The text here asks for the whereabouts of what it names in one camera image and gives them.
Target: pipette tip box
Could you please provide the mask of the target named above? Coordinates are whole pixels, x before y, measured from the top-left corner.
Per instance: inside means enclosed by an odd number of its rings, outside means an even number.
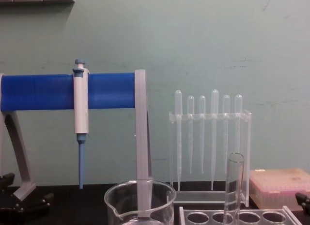
[[[249,194],[259,209],[302,210],[295,193],[310,196],[310,175],[302,169],[257,169],[250,172]]]

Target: glass test tube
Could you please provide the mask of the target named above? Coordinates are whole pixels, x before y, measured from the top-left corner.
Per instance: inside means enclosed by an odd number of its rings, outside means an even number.
[[[226,190],[224,203],[224,225],[238,225],[243,182],[244,157],[231,153],[227,160]]]

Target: blue pipette tip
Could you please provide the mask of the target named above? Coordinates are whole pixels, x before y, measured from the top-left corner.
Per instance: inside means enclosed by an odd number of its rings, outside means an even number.
[[[84,177],[84,146],[85,143],[78,145],[78,183],[79,189],[83,189],[83,177]]]

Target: black clamp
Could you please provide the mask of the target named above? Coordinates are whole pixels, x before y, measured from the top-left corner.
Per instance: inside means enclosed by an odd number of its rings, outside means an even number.
[[[300,205],[304,211],[304,214],[310,216],[310,198],[302,193],[295,194],[298,205]]]
[[[0,177],[0,225],[22,225],[49,213],[54,194],[49,193],[39,202],[26,206],[13,194],[7,192],[12,185],[15,175],[13,173]]]

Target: transfer pipette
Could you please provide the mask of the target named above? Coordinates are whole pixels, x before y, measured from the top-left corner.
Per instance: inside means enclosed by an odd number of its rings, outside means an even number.
[[[192,173],[193,161],[193,114],[194,114],[194,97],[187,98],[187,115],[188,115],[188,155],[189,155],[189,173]]]
[[[177,90],[174,94],[174,109],[177,126],[177,175],[178,175],[178,191],[180,191],[181,175],[182,175],[182,92]]]
[[[241,132],[241,113],[242,113],[242,96],[236,95],[234,98],[234,112],[236,113],[236,152],[240,153],[240,132]]]
[[[218,114],[218,90],[213,90],[211,95],[212,114],[212,159],[211,159],[211,190],[213,190],[215,166],[217,162],[217,114]]]
[[[228,120],[231,106],[229,95],[223,97],[223,114],[224,114],[224,171],[227,172],[227,155],[228,155]]]
[[[199,114],[200,114],[200,158],[201,158],[201,173],[203,173],[204,160],[204,116],[206,113],[205,96],[199,97]]]

